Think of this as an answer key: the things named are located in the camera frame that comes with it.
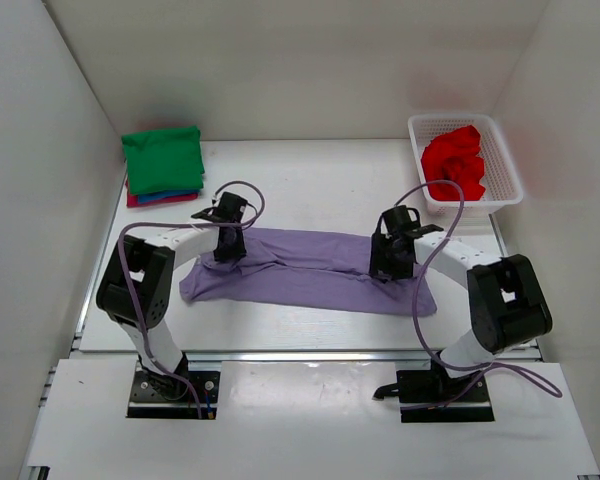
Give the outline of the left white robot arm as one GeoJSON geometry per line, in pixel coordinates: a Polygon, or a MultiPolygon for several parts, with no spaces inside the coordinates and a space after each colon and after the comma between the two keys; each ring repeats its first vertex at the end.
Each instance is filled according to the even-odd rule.
{"type": "Polygon", "coordinates": [[[121,232],[96,294],[97,307],[132,341],[142,368],[168,398],[188,389],[188,362],[165,316],[173,274],[204,254],[221,261],[246,254],[243,217],[248,201],[225,192],[188,223],[131,224],[121,232]]]}

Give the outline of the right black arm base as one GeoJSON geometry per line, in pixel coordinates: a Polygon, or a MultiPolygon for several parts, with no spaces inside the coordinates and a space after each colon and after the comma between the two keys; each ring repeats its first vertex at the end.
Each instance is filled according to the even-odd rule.
{"type": "Polygon", "coordinates": [[[396,381],[378,387],[373,399],[397,398],[403,424],[495,421],[486,381],[479,373],[451,378],[435,362],[427,369],[397,370],[396,381]]]}

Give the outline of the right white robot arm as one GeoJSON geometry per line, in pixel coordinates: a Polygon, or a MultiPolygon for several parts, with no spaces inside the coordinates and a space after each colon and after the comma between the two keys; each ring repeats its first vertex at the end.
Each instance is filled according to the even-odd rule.
{"type": "Polygon", "coordinates": [[[548,334],[553,319],[531,261],[524,255],[500,257],[474,249],[450,230],[423,225],[419,212],[404,205],[383,212],[371,237],[369,273],[382,282],[412,280],[416,335],[431,361],[429,391],[451,400],[464,377],[496,365],[504,351],[548,334]],[[466,290],[471,328],[436,353],[416,319],[417,297],[426,273],[434,269],[466,290]]]}

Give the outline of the purple t-shirt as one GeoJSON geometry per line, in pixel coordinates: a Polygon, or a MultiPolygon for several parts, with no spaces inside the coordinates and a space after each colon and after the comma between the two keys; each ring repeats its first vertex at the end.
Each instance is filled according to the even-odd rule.
{"type": "Polygon", "coordinates": [[[426,283],[383,283],[369,276],[371,239],[337,232],[251,228],[246,256],[219,263],[202,255],[179,283],[187,303],[228,299],[411,316],[437,312],[426,283]]]}

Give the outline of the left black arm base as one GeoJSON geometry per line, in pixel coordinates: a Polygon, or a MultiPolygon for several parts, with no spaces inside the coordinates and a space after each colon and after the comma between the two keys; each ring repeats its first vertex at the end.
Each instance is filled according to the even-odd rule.
{"type": "Polygon", "coordinates": [[[126,416],[132,419],[215,420],[218,414],[221,372],[189,365],[189,383],[196,396],[181,381],[162,378],[137,363],[126,416]]]}

